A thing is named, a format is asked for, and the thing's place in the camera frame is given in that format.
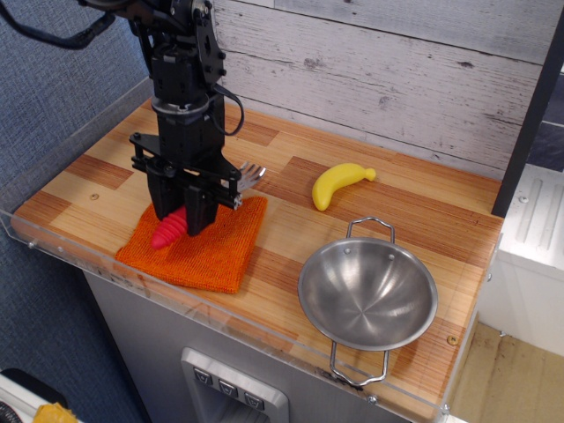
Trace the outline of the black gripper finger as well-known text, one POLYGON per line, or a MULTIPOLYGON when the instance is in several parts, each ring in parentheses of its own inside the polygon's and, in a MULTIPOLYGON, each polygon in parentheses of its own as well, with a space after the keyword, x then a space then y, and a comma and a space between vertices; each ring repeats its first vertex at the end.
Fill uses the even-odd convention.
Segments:
POLYGON ((148 189, 158 220, 163 220, 185 204, 183 188, 178 184, 177 175, 177 171, 147 173, 148 189))
POLYGON ((187 233, 197 236, 215 222, 218 203, 205 189, 190 186, 184 190, 187 233))

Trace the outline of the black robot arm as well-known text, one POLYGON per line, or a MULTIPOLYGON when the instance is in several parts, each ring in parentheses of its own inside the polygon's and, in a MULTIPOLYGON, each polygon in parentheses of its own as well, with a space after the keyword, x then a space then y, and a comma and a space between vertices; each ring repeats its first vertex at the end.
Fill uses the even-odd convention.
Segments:
POLYGON ((138 37, 153 84, 155 135, 135 133, 132 165, 146 174, 158 219, 183 208, 187 233, 211 225, 221 205, 241 204, 241 171, 223 155, 225 100, 237 97, 219 84, 225 53, 209 1, 89 1, 87 6, 127 19, 138 37))

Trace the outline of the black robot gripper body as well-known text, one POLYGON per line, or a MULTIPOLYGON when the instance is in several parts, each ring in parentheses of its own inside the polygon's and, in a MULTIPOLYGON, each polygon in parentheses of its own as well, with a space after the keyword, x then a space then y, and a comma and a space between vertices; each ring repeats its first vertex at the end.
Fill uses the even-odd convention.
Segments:
POLYGON ((205 189, 218 205, 241 205, 237 183, 241 172, 223 155, 226 137, 225 97, 208 94, 182 106, 152 98, 157 116, 156 135, 130 136, 135 153, 132 166, 146 174, 177 171, 183 192, 190 186, 205 189))

